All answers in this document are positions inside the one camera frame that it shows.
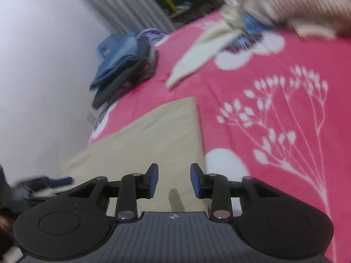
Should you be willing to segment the person's left hand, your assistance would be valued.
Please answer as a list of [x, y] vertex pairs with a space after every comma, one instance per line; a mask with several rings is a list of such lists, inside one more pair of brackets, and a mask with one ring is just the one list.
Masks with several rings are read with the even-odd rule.
[[16, 221], [16, 215], [13, 214], [6, 208], [0, 210], [0, 226], [1, 230], [7, 234], [13, 232], [14, 222]]

